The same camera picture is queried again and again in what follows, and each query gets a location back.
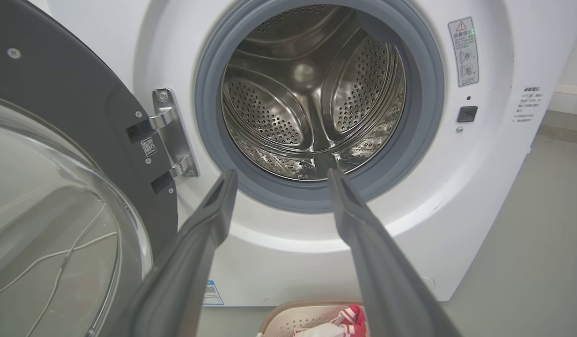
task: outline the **white wall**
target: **white wall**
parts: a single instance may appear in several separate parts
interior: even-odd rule
[[[549,48],[549,41],[543,47]],[[559,83],[548,109],[577,115],[577,39]]]

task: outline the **qr code sticker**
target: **qr code sticker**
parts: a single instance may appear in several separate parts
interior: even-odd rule
[[[141,141],[141,145],[143,145],[143,151],[145,151],[146,156],[150,156],[157,152],[157,148],[153,142],[153,137],[149,137],[144,141]]]

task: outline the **gray rubber seal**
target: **gray rubber seal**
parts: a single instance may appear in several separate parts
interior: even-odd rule
[[[328,183],[288,181],[261,170],[246,158],[226,130],[220,84],[232,53],[257,25],[282,11],[316,4],[347,6],[368,13],[387,24],[387,36],[400,37],[398,49],[407,81],[403,115],[384,149],[348,175],[364,200],[386,192],[417,164],[434,138],[444,99],[443,64],[436,43],[422,18],[405,2],[246,0],[233,8],[213,32],[201,56],[194,98],[197,126],[218,168],[235,169],[239,173],[239,188],[243,192],[272,207],[300,213],[331,211]],[[384,35],[381,31],[372,34]]]

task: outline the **white cable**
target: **white cable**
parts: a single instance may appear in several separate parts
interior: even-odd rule
[[[92,245],[93,243],[98,243],[99,241],[101,241],[101,240],[103,240],[103,239],[107,239],[108,237],[113,236],[113,235],[116,235],[116,234],[118,234],[118,233],[116,233],[116,232],[111,232],[111,233],[109,233],[109,234],[105,234],[105,235],[100,236],[100,237],[98,237],[98,238],[96,238],[96,239],[94,239],[94,240],[89,241],[88,243],[85,243],[84,245],[81,245],[81,246],[78,246],[78,247],[74,248],[74,250],[77,251],[77,250],[79,250],[79,249],[88,247],[88,246]],[[61,255],[61,254],[65,254],[65,253],[67,253],[67,252],[68,252],[68,250],[66,249],[65,251],[60,251],[60,252],[51,253],[51,254],[48,254],[48,255],[46,255],[46,256],[41,256],[40,258],[36,259],[35,262],[31,263],[30,266],[28,266],[27,269],[25,269],[25,270],[24,270],[20,275],[18,275],[15,279],[13,279],[12,282],[8,283],[7,286],[4,286],[4,287],[0,290],[0,294],[1,294],[2,292],[4,292],[6,289],[8,289],[10,286],[12,286],[12,284],[16,283],[16,282],[17,282],[19,279],[21,279],[24,275],[26,275],[26,273],[28,273],[28,272],[32,269],[32,267],[36,266],[39,262],[42,262],[42,261],[47,260],[48,258],[51,258],[51,257],[54,257],[54,256],[58,256],[58,255]]]
[[[45,305],[45,307],[43,308],[43,311],[41,312],[41,314],[38,316],[37,320],[34,322],[34,324],[32,325],[32,327],[30,328],[30,330],[28,331],[26,337],[29,337],[32,332],[34,331],[34,329],[37,327],[38,322],[40,322],[41,318],[43,318],[43,315],[45,315],[45,312],[47,311],[47,308],[49,307],[49,305],[51,304],[51,301],[53,300],[53,297],[55,296],[55,291],[58,289],[58,284],[59,284],[59,278],[61,278],[62,276],[62,272],[64,271],[64,268],[66,267],[66,264],[68,263],[68,258],[70,257],[70,255],[72,254],[72,251],[74,250],[74,248],[76,247],[76,244],[78,243],[78,241],[81,240],[81,238],[83,236],[85,236],[85,233],[87,232],[87,230],[91,227],[92,223],[95,221],[95,219],[97,219],[97,217],[101,214],[101,212],[103,211],[103,208],[105,207],[105,204],[103,204],[102,208],[99,210],[99,213],[96,214],[96,216],[93,218],[93,220],[91,220],[91,222],[89,222],[89,224],[87,224],[87,226],[85,227],[85,229],[83,229],[83,231],[81,232],[80,235],[78,235],[78,237],[76,238],[76,240],[74,241],[74,243],[72,244],[72,247],[70,247],[70,249],[68,250],[68,254],[66,254],[64,260],[62,261],[61,266],[59,267],[59,271],[57,276],[55,277],[55,284],[53,284],[53,291],[51,292],[51,295],[49,295],[49,299],[47,300],[47,304]]]

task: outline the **laundry basket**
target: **laundry basket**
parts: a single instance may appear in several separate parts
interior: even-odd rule
[[[330,322],[341,310],[353,304],[364,309],[361,301],[319,300],[284,303],[276,307],[261,324],[257,337],[293,337],[295,329],[314,328]]]

